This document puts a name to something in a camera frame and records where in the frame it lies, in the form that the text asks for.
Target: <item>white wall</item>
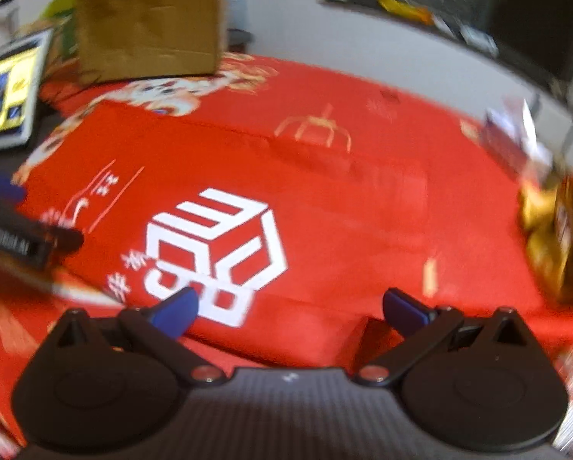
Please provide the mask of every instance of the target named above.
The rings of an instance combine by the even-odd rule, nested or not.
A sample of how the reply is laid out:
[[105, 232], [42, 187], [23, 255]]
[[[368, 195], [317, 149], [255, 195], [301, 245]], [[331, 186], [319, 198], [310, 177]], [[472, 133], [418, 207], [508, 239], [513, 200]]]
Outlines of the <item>white wall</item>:
[[[32, 21], [49, 1], [21, 0], [22, 23]], [[536, 91], [476, 53], [397, 22], [325, 7], [316, 0], [247, 4], [254, 53], [394, 84], [476, 117], [487, 107], [500, 107], [506, 95], [530, 99]], [[563, 109], [545, 97], [538, 122], [541, 135], [558, 147], [569, 125]]]

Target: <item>cardboard box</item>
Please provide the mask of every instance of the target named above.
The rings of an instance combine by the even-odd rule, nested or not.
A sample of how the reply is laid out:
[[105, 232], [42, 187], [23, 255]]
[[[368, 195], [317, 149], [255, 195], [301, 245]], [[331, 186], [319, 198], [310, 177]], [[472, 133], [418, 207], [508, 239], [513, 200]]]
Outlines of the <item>cardboard box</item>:
[[77, 0], [84, 82], [213, 74], [224, 0]]

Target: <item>tablet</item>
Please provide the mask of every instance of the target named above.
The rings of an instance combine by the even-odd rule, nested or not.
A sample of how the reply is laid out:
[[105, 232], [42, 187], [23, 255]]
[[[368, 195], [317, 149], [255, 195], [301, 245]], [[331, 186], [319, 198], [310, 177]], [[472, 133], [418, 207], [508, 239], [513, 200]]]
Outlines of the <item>tablet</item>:
[[0, 48], [0, 150], [24, 145], [33, 133], [51, 39], [48, 29]]

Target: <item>screw head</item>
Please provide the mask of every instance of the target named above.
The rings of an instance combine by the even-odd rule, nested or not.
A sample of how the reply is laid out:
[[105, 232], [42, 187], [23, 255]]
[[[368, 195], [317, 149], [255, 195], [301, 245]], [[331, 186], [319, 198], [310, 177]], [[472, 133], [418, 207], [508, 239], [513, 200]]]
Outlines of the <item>screw head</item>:
[[282, 376], [282, 380], [284, 380], [284, 382], [288, 382], [289, 384], [292, 384], [293, 382], [297, 381], [300, 379], [300, 376], [295, 373], [294, 371], [291, 371], [290, 373], [285, 373]]
[[212, 365], [201, 365], [192, 371], [191, 376], [197, 382], [211, 384], [220, 379], [223, 376], [223, 372], [220, 368], [213, 367]]
[[379, 365], [367, 365], [359, 371], [359, 376], [368, 382], [383, 382], [389, 378], [389, 371]]

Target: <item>yellow screen display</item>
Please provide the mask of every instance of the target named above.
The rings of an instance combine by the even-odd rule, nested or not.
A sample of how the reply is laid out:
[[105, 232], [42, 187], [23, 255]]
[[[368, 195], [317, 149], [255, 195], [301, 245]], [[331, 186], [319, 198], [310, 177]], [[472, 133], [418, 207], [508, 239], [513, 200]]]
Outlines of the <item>yellow screen display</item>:
[[17, 128], [25, 120], [25, 102], [38, 50], [26, 50], [0, 61], [0, 131]]

